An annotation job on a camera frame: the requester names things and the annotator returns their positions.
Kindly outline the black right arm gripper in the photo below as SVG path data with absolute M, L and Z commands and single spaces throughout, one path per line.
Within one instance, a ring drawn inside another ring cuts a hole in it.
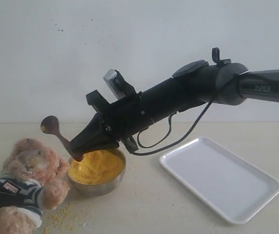
M 126 96 L 116 102 L 108 101 L 94 90 L 86 95 L 87 103 L 96 110 L 91 122 L 70 141 L 75 153 L 117 149 L 121 141 L 129 153 L 138 150 L 132 137 L 153 121 L 146 116 L 142 93 Z

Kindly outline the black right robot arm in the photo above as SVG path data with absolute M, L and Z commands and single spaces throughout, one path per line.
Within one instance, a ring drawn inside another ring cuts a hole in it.
M 176 112 L 212 103 L 239 105 L 246 99 L 279 102 L 279 69 L 249 71 L 229 60 L 209 65 L 205 60 L 190 63 L 154 87 L 137 92 L 116 70 L 107 84 L 117 97 L 107 102 L 98 91 L 86 96 L 96 114 L 70 142 L 74 153 L 118 148 L 122 142 L 136 155 L 133 136 Z

